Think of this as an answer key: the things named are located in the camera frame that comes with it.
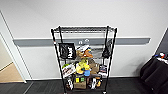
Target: yellow box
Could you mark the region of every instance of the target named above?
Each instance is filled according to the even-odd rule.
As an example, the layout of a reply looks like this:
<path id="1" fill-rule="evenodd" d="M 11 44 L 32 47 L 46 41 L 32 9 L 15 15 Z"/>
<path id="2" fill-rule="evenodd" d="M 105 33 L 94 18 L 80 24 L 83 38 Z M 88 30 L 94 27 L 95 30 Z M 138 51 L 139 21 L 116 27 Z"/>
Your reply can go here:
<path id="1" fill-rule="evenodd" d="M 79 78 L 76 78 L 76 83 L 79 83 Z"/>

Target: orange item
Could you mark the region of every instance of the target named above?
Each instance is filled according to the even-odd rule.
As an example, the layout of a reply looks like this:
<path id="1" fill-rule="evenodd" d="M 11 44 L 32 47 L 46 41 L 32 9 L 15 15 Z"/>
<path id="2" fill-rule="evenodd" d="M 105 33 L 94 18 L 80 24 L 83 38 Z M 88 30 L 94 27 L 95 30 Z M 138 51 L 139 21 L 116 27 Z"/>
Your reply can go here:
<path id="1" fill-rule="evenodd" d="M 89 53 L 89 50 L 85 50 L 83 56 L 81 58 L 84 58 L 84 57 L 90 57 L 90 58 L 93 58 L 93 55 Z"/>

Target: floor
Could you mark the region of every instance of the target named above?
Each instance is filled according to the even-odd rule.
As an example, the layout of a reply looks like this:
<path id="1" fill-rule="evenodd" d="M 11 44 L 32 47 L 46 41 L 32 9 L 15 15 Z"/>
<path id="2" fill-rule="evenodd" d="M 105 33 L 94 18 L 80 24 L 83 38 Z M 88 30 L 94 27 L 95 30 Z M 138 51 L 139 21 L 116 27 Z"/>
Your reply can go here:
<path id="1" fill-rule="evenodd" d="M 15 65 L 11 63 L 9 66 L 0 71 L 0 83 L 23 82 Z"/>
<path id="2" fill-rule="evenodd" d="M 61 80 L 39 80 L 24 83 L 1 83 L 0 94 L 63 94 Z M 102 92 L 80 92 L 80 94 L 102 94 Z M 110 78 L 106 94 L 153 94 L 138 77 Z"/>

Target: metal shelf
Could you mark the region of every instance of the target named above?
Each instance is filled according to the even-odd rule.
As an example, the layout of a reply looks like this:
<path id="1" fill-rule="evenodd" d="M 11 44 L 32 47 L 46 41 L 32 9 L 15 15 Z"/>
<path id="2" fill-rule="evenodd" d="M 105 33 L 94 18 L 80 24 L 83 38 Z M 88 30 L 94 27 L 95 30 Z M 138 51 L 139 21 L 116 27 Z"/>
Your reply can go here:
<path id="1" fill-rule="evenodd" d="M 108 28 L 108 32 L 112 32 L 115 28 Z M 107 31 L 107 27 L 58 27 L 53 29 L 54 33 L 103 33 Z"/>

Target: yellow object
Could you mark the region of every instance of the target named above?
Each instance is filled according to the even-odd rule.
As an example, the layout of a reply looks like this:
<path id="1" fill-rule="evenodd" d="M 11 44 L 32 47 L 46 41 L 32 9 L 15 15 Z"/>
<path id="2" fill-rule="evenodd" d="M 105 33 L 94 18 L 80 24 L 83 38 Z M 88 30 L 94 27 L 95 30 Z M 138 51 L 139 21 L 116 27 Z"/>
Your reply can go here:
<path id="1" fill-rule="evenodd" d="M 101 82 L 99 81 L 96 86 L 97 86 L 97 87 L 100 87 L 100 85 L 101 85 Z"/>
<path id="2" fill-rule="evenodd" d="M 76 67 L 76 72 L 79 74 L 83 74 L 82 68 L 80 66 Z"/>
<path id="3" fill-rule="evenodd" d="M 76 78 L 76 83 L 78 83 L 79 82 L 79 78 Z"/>
<path id="4" fill-rule="evenodd" d="M 85 70 L 89 70 L 90 69 L 90 66 L 87 65 L 87 64 L 85 64 L 84 67 L 85 67 Z"/>

